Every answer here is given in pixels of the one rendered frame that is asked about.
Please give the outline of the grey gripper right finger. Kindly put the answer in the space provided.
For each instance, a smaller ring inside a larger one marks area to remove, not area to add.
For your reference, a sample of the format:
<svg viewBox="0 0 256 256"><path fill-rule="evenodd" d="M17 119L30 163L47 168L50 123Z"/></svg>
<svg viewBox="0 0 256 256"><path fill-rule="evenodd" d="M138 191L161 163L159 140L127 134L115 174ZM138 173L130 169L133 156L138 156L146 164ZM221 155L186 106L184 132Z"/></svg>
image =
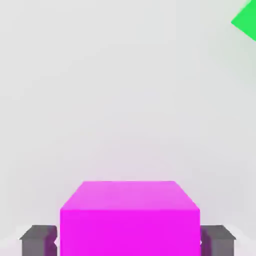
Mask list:
<svg viewBox="0 0 256 256"><path fill-rule="evenodd" d="M256 240L232 225L201 225L200 256L256 256Z"/></svg>

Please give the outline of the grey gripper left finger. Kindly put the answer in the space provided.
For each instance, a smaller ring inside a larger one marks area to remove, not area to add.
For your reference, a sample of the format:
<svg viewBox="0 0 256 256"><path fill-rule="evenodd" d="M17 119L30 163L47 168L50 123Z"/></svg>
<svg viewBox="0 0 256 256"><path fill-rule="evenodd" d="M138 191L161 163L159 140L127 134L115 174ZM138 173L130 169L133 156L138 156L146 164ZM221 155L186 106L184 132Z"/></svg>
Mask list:
<svg viewBox="0 0 256 256"><path fill-rule="evenodd" d="M0 256L60 256L55 225L25 225L0 239Z"/></svg>

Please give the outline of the small magenta cube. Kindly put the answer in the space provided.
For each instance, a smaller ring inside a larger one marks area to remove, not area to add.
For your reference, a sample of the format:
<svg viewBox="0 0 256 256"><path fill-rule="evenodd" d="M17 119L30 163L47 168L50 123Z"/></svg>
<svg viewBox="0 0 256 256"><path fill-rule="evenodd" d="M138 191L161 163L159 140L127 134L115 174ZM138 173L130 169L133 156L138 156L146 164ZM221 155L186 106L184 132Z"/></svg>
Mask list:
<svg viewBox="0 0 256 256"><path fill-rule="evenodd" d="M200 209L174 181L85 181L60 209L60 256L200 256Z"/></svg>

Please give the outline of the small green cube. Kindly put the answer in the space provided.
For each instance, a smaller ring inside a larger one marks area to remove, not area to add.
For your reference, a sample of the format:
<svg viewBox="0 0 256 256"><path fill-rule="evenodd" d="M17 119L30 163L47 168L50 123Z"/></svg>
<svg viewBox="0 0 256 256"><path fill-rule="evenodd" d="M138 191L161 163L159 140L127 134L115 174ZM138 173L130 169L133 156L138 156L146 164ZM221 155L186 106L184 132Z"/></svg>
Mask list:
<svg viewBox="0 0 256 256"><path fill-rule="evenodd" d="M246 0L246 4L231 20L231 23L256 41L256 0Z"/></svg>

